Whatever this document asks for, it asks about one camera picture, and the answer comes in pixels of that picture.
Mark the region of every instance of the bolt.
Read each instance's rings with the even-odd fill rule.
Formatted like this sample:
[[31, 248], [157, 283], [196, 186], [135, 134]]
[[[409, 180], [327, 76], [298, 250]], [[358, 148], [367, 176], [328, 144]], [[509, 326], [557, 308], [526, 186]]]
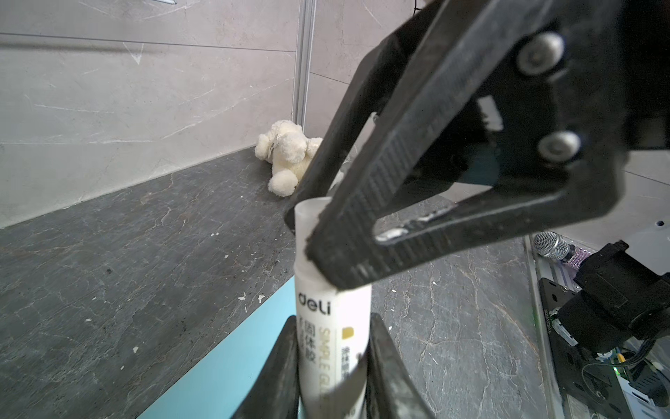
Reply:
[[555, 32], [542, 32], [528, 41], [517, 55], [517, 67], [527, 76], [551, 70], [563, 56], [565, 42]]
[[537, 143], [537, 152], [544, 160], [563, 163], [572, 159], [581, 146], [582, 141], [574, 132], [556, 131]]

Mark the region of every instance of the microphone grille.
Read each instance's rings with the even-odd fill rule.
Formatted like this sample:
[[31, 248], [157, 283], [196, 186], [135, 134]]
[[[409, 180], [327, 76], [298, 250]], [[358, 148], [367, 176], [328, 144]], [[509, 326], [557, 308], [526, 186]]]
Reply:
[[570, 245], [563, 237], [553, 231], [542, 231], [533, 238], [533, 247], [535, 251], [544, 257], [561, 260], [570, 251]]

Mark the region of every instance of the glue stick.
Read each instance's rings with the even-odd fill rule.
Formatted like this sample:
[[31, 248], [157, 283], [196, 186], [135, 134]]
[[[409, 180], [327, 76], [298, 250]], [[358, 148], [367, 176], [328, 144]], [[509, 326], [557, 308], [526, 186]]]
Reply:
[[367, 376], [371, 286], [342, 291], [307, 259], [307, 238], [330, 197], [295, 206], [295, 305], [300, 396], [308, 419], [359, 419]]

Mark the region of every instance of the teddy bear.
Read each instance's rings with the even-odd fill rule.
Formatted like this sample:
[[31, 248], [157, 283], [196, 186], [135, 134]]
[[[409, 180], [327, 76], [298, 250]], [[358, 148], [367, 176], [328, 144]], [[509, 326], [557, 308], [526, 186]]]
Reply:
[[254, 154], [272, 163], [272, 178], [267, 185], [270, 192], [279, 196], [293, 194], [321, 141], [322, 138], [307, 138], [300, 125], [285, 119], [259, 135]]

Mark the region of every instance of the deli logo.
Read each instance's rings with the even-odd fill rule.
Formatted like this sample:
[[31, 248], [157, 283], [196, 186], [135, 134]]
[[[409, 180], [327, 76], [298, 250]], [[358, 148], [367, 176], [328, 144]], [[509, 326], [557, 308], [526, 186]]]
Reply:
[[311, 311], [316, 311], [318, 309], [322, 314], [330, 316], [330, 301], [327, 302], [326, 311], [324, 311], [324, 303], [322, 300], [316, 302], [311, 298], [307, 298], [307, 296], [303, 293], [297, 295], [297, 300], [301, 305], [307, 306], [307, 308], [309, 308]]

